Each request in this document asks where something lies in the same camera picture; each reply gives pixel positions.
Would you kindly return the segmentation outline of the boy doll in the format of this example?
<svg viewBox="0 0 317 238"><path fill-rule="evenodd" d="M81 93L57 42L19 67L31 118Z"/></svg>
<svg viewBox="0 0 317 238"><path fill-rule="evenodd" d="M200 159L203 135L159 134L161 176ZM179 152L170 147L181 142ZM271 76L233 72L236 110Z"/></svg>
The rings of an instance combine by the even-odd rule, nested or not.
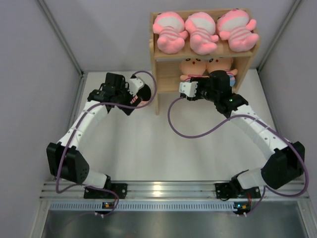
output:
<svg viewBox="0 0 317 238"><path fill-rule="evenodd" d="M141 88L137 94L131 99L130 105L134 107L143 106L152 96L151 89L148 85Z"/></svg>
<svg viewBox="0 0 317 238"><path fill-rule="evenodd" d="M212 58L207 62L207 72L212 73L213 71L223 70L229 76L230 86L235 85L235 76L238 74L238 69L233 68L233 58Z"/></svg>
<svg viewBox="0 0 317 238"><path fill-rule="evenodd" d="M190 81L192 77L205 77L207 63L205 60L187 58L180 63L180 80Z"/></svg>

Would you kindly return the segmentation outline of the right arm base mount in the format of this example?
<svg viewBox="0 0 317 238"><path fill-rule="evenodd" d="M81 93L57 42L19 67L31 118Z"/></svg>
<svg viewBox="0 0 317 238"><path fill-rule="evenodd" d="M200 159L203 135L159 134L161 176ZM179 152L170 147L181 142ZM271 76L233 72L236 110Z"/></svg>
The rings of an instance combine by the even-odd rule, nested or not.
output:
<svg viewBox="0 0 317 238"><path fill-rule="evenodd" d="M216 183L215 193L217 199L229 200L229 199L257 199L261 197L261 192L258 187L253 187L249 189L237 189L229 182Z"/></svg>

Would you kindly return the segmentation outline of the pink plush with heart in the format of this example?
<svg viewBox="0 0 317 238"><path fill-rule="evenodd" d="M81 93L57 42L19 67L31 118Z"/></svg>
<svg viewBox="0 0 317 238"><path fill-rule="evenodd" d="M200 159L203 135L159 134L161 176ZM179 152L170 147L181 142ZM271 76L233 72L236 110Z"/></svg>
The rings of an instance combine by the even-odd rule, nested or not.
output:
<svg viewBox="0 0 317 238"><path fill-rule="evenodd" d="M183 18L176 12L168 11L157 15L153 33L158 35L158 48L165 54L176 54L185 46L188 32Z"/></svg>

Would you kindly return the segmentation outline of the boy doll front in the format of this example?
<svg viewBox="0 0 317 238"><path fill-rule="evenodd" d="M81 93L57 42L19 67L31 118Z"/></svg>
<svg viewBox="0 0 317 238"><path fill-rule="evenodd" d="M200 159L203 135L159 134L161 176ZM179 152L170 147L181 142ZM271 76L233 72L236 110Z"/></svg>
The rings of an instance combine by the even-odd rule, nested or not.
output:
<svg viewBox="0 0 317 238"><path fill-rule="evenodd" d="M238 69L233 68L233 58L212 58L207 62L207 72L212 73L213 71L223 70L229 76L230 86L235 85L235 76L238 74Z"/></svg>

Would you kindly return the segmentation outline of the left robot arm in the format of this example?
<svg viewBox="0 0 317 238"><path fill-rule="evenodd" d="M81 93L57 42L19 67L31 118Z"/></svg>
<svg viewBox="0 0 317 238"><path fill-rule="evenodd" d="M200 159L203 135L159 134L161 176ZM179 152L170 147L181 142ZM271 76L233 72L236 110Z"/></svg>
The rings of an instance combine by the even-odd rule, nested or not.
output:
<svg viewBox="0 0 317 238"><path fill-rule="evenodd" d="M138 91L144 82L135 75L125 79L123 75L107 73L105 82L93 90L82 112L67 133L57 142L50 143L46 152L50 173L56 178L95 188L101 198L112 192L111 178L91 168L82 152L97 125L109 114L114 105L130 115L137 105Z"/></svg>

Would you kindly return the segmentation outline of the pink plush face down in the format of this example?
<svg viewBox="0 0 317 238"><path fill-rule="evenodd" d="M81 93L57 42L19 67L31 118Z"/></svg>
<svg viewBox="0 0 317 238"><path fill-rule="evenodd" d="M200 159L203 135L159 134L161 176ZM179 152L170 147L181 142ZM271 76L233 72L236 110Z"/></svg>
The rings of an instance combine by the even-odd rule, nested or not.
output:
<svg viewBox="0 0 317 238"><path fill-rule="evenodd" d="M185 29L190 35L189 43L198 55L209 55L217 49L219 36L214 19L205 12L191 14L185 21Z"/></svg>

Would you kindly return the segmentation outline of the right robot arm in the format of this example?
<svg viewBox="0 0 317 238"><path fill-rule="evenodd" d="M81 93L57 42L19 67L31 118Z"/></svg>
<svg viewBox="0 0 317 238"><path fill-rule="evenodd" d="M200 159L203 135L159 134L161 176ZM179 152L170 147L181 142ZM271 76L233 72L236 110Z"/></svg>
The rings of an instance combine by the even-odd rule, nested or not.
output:
<svg viewBox="0 0 317 238"><path fill-rule="evenodd" d="M217 70L208 77L192 77L181 82L179 92L189 101L205 99L213 102L216 110L239 127L266 158L261 168L243 171L232 178L231 191L235 196L242 197L249 188L260 186L276 192L301 175L305 176L303 191L307 190L309 177L303 144L289 142L266 125L246 99L233 93L225 71Z"/></svg>

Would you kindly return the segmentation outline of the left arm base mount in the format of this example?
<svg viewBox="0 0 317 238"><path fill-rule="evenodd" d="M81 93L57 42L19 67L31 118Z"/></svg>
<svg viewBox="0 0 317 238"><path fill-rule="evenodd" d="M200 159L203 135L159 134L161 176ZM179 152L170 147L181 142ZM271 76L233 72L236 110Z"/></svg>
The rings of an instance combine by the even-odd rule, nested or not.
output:
<svg viewBox="0 0 317 238"><path fill-rule="evenodd" d="M125 199L128 190L128 184L126 183L112 183L108 190L116 193L119 199ZM115 199L115 195L109 192L92 189L89 187L85 188L84 199Z"/></svg>

